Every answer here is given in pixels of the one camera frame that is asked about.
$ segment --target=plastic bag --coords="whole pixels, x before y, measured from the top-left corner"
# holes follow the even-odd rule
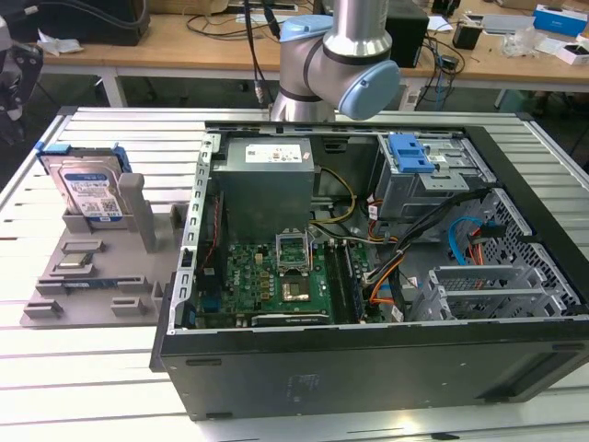
[[[546,35],[537,32],[533,27],[519,29],[515,34],[503,36],[501,51],[508,57],[522,57],[524,55],[538,57],[535,48],[544,39],[546,39]]]

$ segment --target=blue drive bay latch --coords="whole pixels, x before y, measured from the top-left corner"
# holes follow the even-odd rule
[[[389,134],[388,150],[397,160],[401,173],[432,173],[435,170],[415,135]]]

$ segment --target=wooden desk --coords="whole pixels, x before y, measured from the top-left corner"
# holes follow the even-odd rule
[[[462,14],[471,11],[481,14],[526,14],[530,11],[506,9],[482,0],[463,0],[462,6],[452,17],[457,21]],[[222,22],[215,17],[211,21]],[[85,45],[78,54],[60,57],[48,55],[48,73],[85,74],[101,76],[104,80],[110,105],[125,106],[121,76],[163,76],[179,78],[238,78],[253,77],[251,54],[246,41],[219,41],[190,32],[186,28],[187,17],[178,15],[152,16],[150,29],[136,47]],[[202,18],[195,27],[202,27]],[[221,26],[209,26],[209,32],[228,32],[243,29],[243,25],[228,22]],[[277,80],[280,71],[280,45],[262,34],[256,40],[256,54],[266,77]],[[438,32],[435,37],[452,44],[454,32]],[[562,35],[555,38],[565,40]],[[464,71],[457,77],[456,87],[480,87],[497,89],[525,89],[550,91],[589,92],[589,68],[569,66],[548,54],[538,58],[508,58],[501,54],[502,37],[481,34],[474,51],[461,51],[466,60]],[[423,51],[414,69],[402,69],[406,90],[401,109],[412,111],[417,97],[433,73],[433,56]]]

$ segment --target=cardboard box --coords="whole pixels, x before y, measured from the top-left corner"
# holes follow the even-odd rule
[[[495,3],[500,7],[533,11],[539,4],[560,7],[564,3],[564,0],[495,0]]]
[[[565,45],[556,52],[556,56],[568,64],[589,64],[589,50],[580,43]]]
[[[229,0],[151,0],[152,14],[188,14],[190,16],[216,14],[227,9]]]
[[[550,9],[551,6],[538,5],[534,11],[534,28],[558,32],[559,34],[576,37],[587,26],[587,14]]]

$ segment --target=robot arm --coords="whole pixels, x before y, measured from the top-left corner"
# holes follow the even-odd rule
[[[7,59],[14,62],[19,73],[5,72]],[[22,109],[32,95],[42,67],[41,48],[12,42],[8,25],[0,17],[0,136],[10,145],[24,140]]]
[[[335,0],[333,17],[287,20],[281,37],[280,94],[273,121],[325,122],[335,109],[366,120],[395,97],[388,0]]]

